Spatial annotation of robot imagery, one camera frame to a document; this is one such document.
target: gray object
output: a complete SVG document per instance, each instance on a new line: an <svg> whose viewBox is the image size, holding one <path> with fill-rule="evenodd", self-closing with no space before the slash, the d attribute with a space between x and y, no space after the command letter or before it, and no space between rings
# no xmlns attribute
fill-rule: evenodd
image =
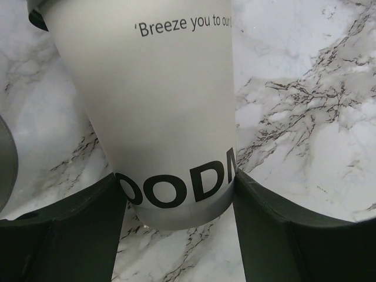
<svg viewBox="0 0 376 282"><path fill-rule="evenodd" d="M0 211L12 194L18 172L16 145L9 128L0 116Z"/></svg>

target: cup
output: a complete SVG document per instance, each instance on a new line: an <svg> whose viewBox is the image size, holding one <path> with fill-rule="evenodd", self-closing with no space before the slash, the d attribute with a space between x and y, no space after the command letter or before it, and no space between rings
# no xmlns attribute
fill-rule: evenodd
<svg viewBox="0 0 376 282"><path fill-rule="evenodd" d="M141 222L181 230L220 216L236 171L231 0L28 4Z"/></svg>

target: marble surface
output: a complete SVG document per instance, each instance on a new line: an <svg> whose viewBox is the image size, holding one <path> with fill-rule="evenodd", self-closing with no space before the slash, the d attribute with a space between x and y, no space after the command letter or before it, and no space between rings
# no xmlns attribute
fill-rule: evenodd
<svg viewBox="0 0 376 282"><path fill-rule="evenodd" d="M0 115L19 176L0 218L110 173L79 95L25 0L0 0ZM376 215L376 1L234 0L238 162L268 189L347 220ZM113 281L245 281L232 208L196 229L128 208Z"/></svg>

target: black lettering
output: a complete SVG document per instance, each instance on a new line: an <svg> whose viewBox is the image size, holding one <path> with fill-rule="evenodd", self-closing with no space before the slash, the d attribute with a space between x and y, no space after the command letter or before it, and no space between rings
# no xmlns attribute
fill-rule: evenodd
<svg viewBox="0 0 376 282"><path fill-rule="evenodd" d="M173 20L172 22L175 24L174 31L178 31L180 29L179 27L177 27L177 24L179 23L179 21L178 20Z"/></svg>
<svg viewBox="0 0 376 282"><path fill-rule="evenodd" d="M230 26L231 18L223 18L222 23L224 26Z"/></svg>
<svg viewBox="0 0 376 282"><path fill-rule="evenodd" d="M205 18L205 25L210 26L210 17Z"/></svg>
<svg viewBox="0 0 376 282"><path fill-rule="evenodd" d="M193 22L193 19L190 18L190 21L192 22L192 25L193 25L193 29L192 29L192 32L194 32L196 30L196 22L197 22L197 18L194 19L194 22Z"/></svg>
<svg viewBox="0 0 376 282"><path fill-rule="evenodd" d="M176 197L172 202L164 203L157 199L154 195L154 186L159 182L167 182L174 186L176 191ZM143 184L143 191L146 198L151 202L151 204L161 209L171 209L181 205L187 197L187 186L184 181L173 175L157 175L153 176L145 181Z"/></svg>
<svg viewBox="0 0 376 282"><path fill-rule="evenodd" d="M181 19L180 20L180 27L182 29L186 29L187 28L187 21L185 19Z"/></svg>
<svg viewBox="0 0 376 282"><path fill-rule="evenodd" d="M217 183L210 191L204 192L201 174L209 169L213 169L216 171ZM189 172L190 178L192 180L194 199L196 200L196 203L205 200L209 197L212 197L212 195L217 193L219 188L221 188L224 180L224 167L220 161L210 162L202 166L195 167L194 169L189 170Z"/></svg>
<svg viewBox="0 0 376 282"><path fill-rule="evenodd" d="M142 37L149 35L149 31L147 30L146 23L144 23L144 22L139 23L139 28L140 28Z"/></svg>
<svg viewBox="0 0 376 282"><path fill-rule="evenodd" d="M171 22L165 22L164 23L165 25L164 25L164 29L167 31L167 32L170 32L172 29L171 29L171 27L172 27L172 25L171 25Z"/></svg>
<svg viewBox="0 0 376 282"><path fill-rule="evenodd" d="M236 173L236 161L235 161L234 148L231 148L230 150L228 150L226 155L227 155L227 178L230 183L233 180L231 163L233 164L232 167L234 169L234 172Z"/></svg>
<svg viewBox="0 0 376 282"><path fill-rule="evenodd" d="M155 25L155 30L156 30L156 32L158 32L158 33L163 33L163 25L160 24L160 23L157 23L157 24Z"/></svg>
<svg viewBox="0 0 376 282"><path fill-rule="evenodd" d="M135 193L134 199L131 199L127 194L125 194L128 198L128 201L130 201L132 204L135 204L136 206L142 204L142 200L143 200L142 192L139 186L136 184L136 182L134 182L132 179L130 179L129 177L121 173L115 173L115 177L119 182L120 180L126 181L133 189L133 192Z"/></svg>
<svg viewBox="0 0 376 282"><path fill-rule="evenodd" d="M155 26L155 24L152 24L152 25L149 25L150 26L150 33L153 35L153 26Z"/></svg>
<svg viewBox="0 0 376 282"><path fill-rule="evenodd" d="M199 17L199 19L197 20L197 23L199 24L199 26L203 26L204 25L204 19Z"/></svg>

